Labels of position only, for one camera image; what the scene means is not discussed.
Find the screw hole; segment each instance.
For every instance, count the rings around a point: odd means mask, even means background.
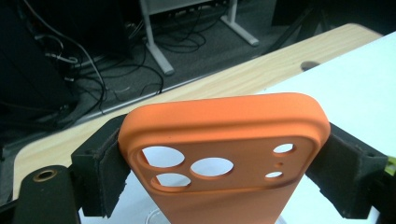
[[[33,177],[33,180],[35,182],[44,182],[49,179],[52,179],[57,174],[58,174],[58,172],[56,170],[45,170],[45,171],[42,171],[39,174],[35,175],[35,177]]]
[[[276,167],[276,168],[279,168],[279,167],[281,167],[281,166],[283,166],[283,162],[278,162],[277,164],[275,164],[275,167]]]

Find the white surface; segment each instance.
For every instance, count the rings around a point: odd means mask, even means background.
[[[396,156],[393,147],[396,119],[396,33],[349,52],[328,63],[260,93],[296,91],[316,98],[329,120],[368,145]],[[110,219],[84,217],[88,223],[145,223],[157,207],[131,174]],[[281,223],[375,223],[342,219],[307,177],[300,182],[282,213]]]
[[[144,0],[148,4],[150,15],[170,11],[176,8],[188,7],[195,4],[208,2],[210,0]]]

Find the desk leg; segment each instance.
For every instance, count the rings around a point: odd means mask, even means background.
[[[244,28],[242,28],[240,25],[238,25],[235,22],[237,2],[238,0],[230,1],[230,8],[228,9],[228,15],[222,16],[221,20],[225,24],[227,24],[233,31],[235,31],[242,38],[244,38],[251,46],[258,46],[259,40],[256,39],[253,35],[248,33]]]
[[[163,70],[163,73],[167,76],[170,76],[175,73],[175,70],[168,62],[168,60],[166,60],[165,56],[163,56],[163,53],[160,51],[157,45],[154,43],[154,37],[151,30],[151,22],[149,20],[149,10],[145,0],[140,0],[140,7],[142,9],[143,21],[146,28],[146,36],[148,38],[148,43],[146,44],[146,47],[148,48],[151,55],[154,57],[155,62]]]

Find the phone case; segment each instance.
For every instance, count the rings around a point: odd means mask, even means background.
[[[329,134],[313,98],[276,93],[138,107],[119,148],[172,224],[262,224],[276,222]]]

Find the wire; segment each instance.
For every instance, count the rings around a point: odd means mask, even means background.
[[[111,90],[111,91],[113,92],[114,96],[116,97],[116,99],[117,99],[118,101],[124,102],[125,100],[122,100],[122,99],[118,96],[118,93],[122,93],[122,92],[128,91],[129,89],[131,89],[130,86],[128,86],[127,88],[125,88],[125,89],[123,89],[123,90],[119,90],[119,91]]]
[[[44,54],[46,57],[51,57],[51,58],[56,58],[57,60],[60,60],[65,63],[78,63],[78,59],[75,57],[69,57],[68,59],[61,57],[61,55],[56,55],[53,53],[45,53]]]
[[[147,44],[147,41],[143,41],[143,59],[142,59],[142,62],[141,62],[141,63],[138,63],[138,64],[136,64],[136,63],[129,63],[129,64],[124,64],[124,65],[121,65],[121,66],[118,66],[118,67],[117,67],[117,68],[122,68],[122,67],[131,67],[131,66],[135,66],[134,69],[132,69],[131,71],[128,71],[128,72],[126,72],[126,73],[123,73],[123,74],[121,74],[121,75],[111,76],[111,77],[104,77],[104,78],[125,77],[125,76],[130,75],[130,74],[133,73],[134,71],[137,71],[140,67],[142,67],[142,66],[144,65],[146,59],[147,59],[147,49],[146,49],[146,47],[145,47],[146,44]]]
[[[128,38],[129,39],[134,38],[142,28],[143,28],[143,21],[140,21],[139,24],[137,24],[136,28],[128,35]]]
[[[64,43],[55,35],[36,35],[35,36],[35,40],[40,40],[43,38],[50,38],[50,39],[55,40],[56,42],[59,43],[59,46],[61,46],[62,51],[64,50]]]
[[[104,90],[103,90],[103,85],[102,85],[102,83],[100,82],[100,80],[97,80],[97,79],[94,78],[94,77],[80,77],[79,79],[88,79],[88,80],[90,80],[90,81],[95,82],[95,83],[98,84],[99,87],[100,87],[100,90],[93,89],[93,90],[95,90],[95,91],[100,91],[100,96],[99,96],[99,98],[94,97],[93,94],[92,94],[90,91],[87,91],[86,89],[84,89],[83,87],[81,87],[82,89],[86,90],[86,92],[87,92],[90,96],[92,96],[93,99],[96,100],[95,104],[94,104],[90,109],[88,109],[85,113],[83,113],[83,114],[85,115],[85,114],[90,113],[91,111],[93,111],[93,110],[98,106],[99,111],[102,113],[102,115],[104,115],[105,112],[104,112],[103,109],[102,109],[102,103],[103,103],[103,101],[105,101],[105,100],[107,99],[107,94],[103,95]]]
[[[121,60],[117,60],[117,61],[112,62],[112,60],[107,59],[107,60],[104,60],[104,61],[100,62],[100,63],[104,63],[106,66],[105,67],[98,66],[98,69],[101,72],[105,72],[107,70],[119,67],[119,64],[123,63],[125,60],[126,59],[121,59]],[[76,66],[75,69],[79,70],[78,74],[80,76],[89,76],[89,75],[92,75],[92,74],[96,74],[95,71],[91,71],[91,70],[90,71],[81,72],[81,68],[79,66]]]
[[[163,76],[161,76],[161,74],[159,72],[157,72],[155,69],[153,69],[152,67],[145,66],[145,65],[142,65],[141,67],[146,68],[146,69],[150,70],[151,72],[155,73],[156,75],[158,75],[158,77],[161,79],[161,83],[159,84],[160,89],[157,91],[157,94],[163,93],[163,84],[164,84]]]
[[[101,83],[101,90],[102,90],[102,91],[101,91],[100,100],[99,100],[94,106],[99,105],[99,109],[101,110],[102,114],[104,114],[104,113],[103,113],[103,110],[102,110],[100,107],[101,107],[101,104],[102,104],[102,102],[103,102],[103,100],[104,100],[104,98],[105,98],[105,95],[106,95],[106,84],[105,84],[105,82],[103,81],[102,75],[100,74],[98,68],[96,67],[96,64],[95,64],[95,62],[93,61],[91,55],[90,55],[90,54],[88,53],[88,51],[85,50],[85,48],[82,47],[76,40],[70,38],[70,37],[67,36],[67,35],[62,34],[62,33],[59,32],[58,30],[56,30],[55,28],[53,28],[51,25],[49,25],[43,18],[41,18],[40,15],[38,15],[38,13],[32,8],[32,6],[29,4],[29,2],[28,2],[27,0],[23,0],[23,2],[24,2],[24,3],[26,4],[26,6],[32,11],[32,13],[34,14],[34,16],[35,16],[36,18],[38,18],[47,28],[49,28],[49,29],[50,29],[53,33],[55,33],[56,35],[58,35],[58,36],[60,36],[60,37],[62,37],[62,38],[64,38],[64,39],[70,41],[71,43],[75,44],[75,45],[76,45],[77,47],[79,47],[79,48],[84,52],[84,54],[87,56],[89,62],[90,62],[91,65],[92,65],[93,70],[95,71],[96,75],[98,76],[98,78],[99,78],[99,80],[100,80],[100,83]]]
[[[97,84],[100,85],[100,82],[99,82],[98,80],[94,79],[94,78],[84,77],[83,79],[92,80],[93,82],[96,82]],[[88,90],[87,88],[85,88],[85,87],[83,87],[83,86],[81,86],[81,85],[78,85],[78,84],[77,84],[76,86],[77,86],[80,90],[82,90],[83,92],[89,94],[94,100],[96,100],[96,101],[99,101],[99,100],[100,100],[100,97],[96,97],[96,96],[93,94],[93,91],[100,91],[100,89],[90,88],[90,89]]]
[[[173,19],[173,21],[182,29],[185,30],[189,30],[187,33],[184,33],[185,36],[184,37],[177,37],[174,35],[169,34],[169,32],[163,31],[163,33],[165,35],[170,36],[171,38],[173,38],[174,40],[176,40],[178,43],[176,44],[171,44],[171,43],[166,43],[164,41],[158,40],[158,38],[156,39],[156,43],[163,49],[168,50],[170,52],[174,52],[174,53],[192,53],[197,51],[201,46],[203,46],[206,43],[206,38],[201,34],[201,32],[206,31],[210,28],[212,28],[219,20],[220,18],[226,13],[228,7],[224,6],[224,11],[222,13],[220,13],[220,16],[210,25],[206,26],[203,29],[200,30],[196,30],[199,20],[201,19],[202,16],[202,6],[199,7],[199,14],[197,16],[197,18],[195,19],[193,26],[190,27],[186,27],[184,24],[182,24],[181,22],[177,21],[175,18]],[[194,40],[193,38],[191,38],[192,36],[199,36],[199,38],[202,40],[203,43],[199,43],[198,41]]]
[[[149,87],[149,86],[154,86],[154,85],[155,85],[155,86],[160,85],[160,86],[161,86],[161,89],[163,88],[163,84],[162,84],[162,83],[150,83],[150,84],[146,85],[145,87],[143,87],[142,91],[140,92],[140,96],[143,95],[143,92],[145,91],[145,89],[146,89],[147,87]]]
[[[106,58],[106,55],[102,54],[102,55],[99,55],[99,56],[97,56],[97,57],[94,57],[94,58],[93,58],[93,61],[96,62],[96,63],[99,63],[99,62],[101,62],[102,60],[104,60],[105,58]],[[92,66],[90,61],[83,62],[83,57],[82,57],[82,55],[81,55],[81,57],[80,57],[80,61],[81,61],[81,63],[78,64],[79,68],[82,68],[82,67],[85,67],[85,66],[88,66],[88,65]]]

